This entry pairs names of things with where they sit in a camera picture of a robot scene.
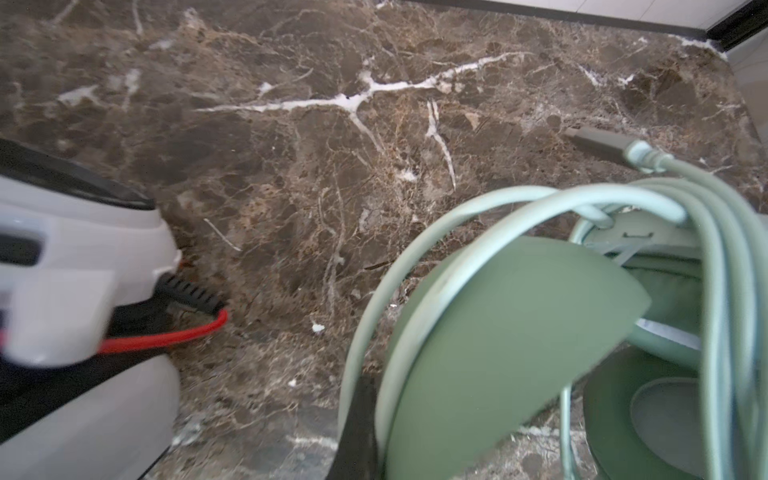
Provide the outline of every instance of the brown marble surface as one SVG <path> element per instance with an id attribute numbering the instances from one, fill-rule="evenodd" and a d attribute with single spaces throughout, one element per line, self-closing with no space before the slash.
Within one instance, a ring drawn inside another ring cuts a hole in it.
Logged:
<path id="1" fill-rule="evenodd" d="M 151 479 L 322 478 L 346 347 L 425 225 L 498 187 L 637 176 L 576 153 L 566 127 L 650 139 L 766 212 L 768 165 L 730 68 L 681 38 L 363 0 L 4 0 L 0 13 L 0 135 L 154 196 L 185 274 L 230 302 L 222 332 L 174 350 L 178 436 Z M 367 368 L 418 278 L 504 213 L 415 269 Z M 558 478 L 557 422 L 544 411 L 464 478 Z"/>

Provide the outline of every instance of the green cable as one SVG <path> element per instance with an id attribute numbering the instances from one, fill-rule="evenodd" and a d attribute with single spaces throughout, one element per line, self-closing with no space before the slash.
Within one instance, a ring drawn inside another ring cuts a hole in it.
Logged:
<path id="1" fill-rule="evenodd" d="M 564 480 L 581 480 L 571 447 L 571 386 L 565 386 L 560 394 L 560 460 Z"/>
<path id="2" fill-rule="evenodd" d="M 733 392 L 738 419 L 747 457 L 749 463 L 753 464 L 758 418 L 755 385 L 757 297 L 752 266 L 753 254 L 746 234 L 728 204 L 699 184 L 671 178 L 639 180 L 632 184 L 667 185 L 693 194 L 709 209 L 719 224 L 730 271 L 729 303 L 734 331 L 731 336 L 731 353 L 728 353 L 727 357 L 733 362 Z"/>
<path id="3" fill-rule="evenodd" d="M 728 326 L 728 272 L 720 230 L 707 207 L 694 195 L 667 185 L 647 185 L 683 205 L 699 233 L 702 250 L 702 359 L 700 396 L 704 433 L 704 457 L 708 480 L 731 480 L 731 389 L 723 385 L 730 373 L 730 358 L 723 358 L 723 338 Z"/>
<path id="4" fill-rule="evenodd" d="M 756 338 L 760 340 L 761 352 L 759 377 L 757 383 L 758 411 L 760 418 L 756 422 L 756 451 L 754 453 L 757 462 L 754 472 L 755 478 L 768 478 L 768 235 L 761 224 L 755 210 L 732 187 L 714 175 L 708 174 L 693 165 L 680 161 L 669 154 L 650 154 L 643 160 L 644 167 L 653 168 L 656 171 L 668 170 L 683 175 L 722 198 L 741 222 L 750 245 L 755 271 L 756 291 L 758 292 L 759 326 L 756 328 Z"/>

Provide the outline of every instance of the headphone ear cushion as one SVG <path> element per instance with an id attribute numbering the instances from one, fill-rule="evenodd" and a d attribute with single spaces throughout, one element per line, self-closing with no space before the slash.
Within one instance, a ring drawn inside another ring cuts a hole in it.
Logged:
<path id="1" fill-rule="evenodd" d="M 584 387 L 587 444 L 604 480 L 694 480 L 656 455 L 637 433 L 632 402 L 638 391 L 663 379 L 696 379 L 694 370 L 634 348 L 609 356 Z"/>
<path id="2" fill-rule="evenodd" d="M 636 257 L 625 268 L 651 301 L 627 341 L 667 361 L 697 369 L 702 297 L 699 262 Z"/>

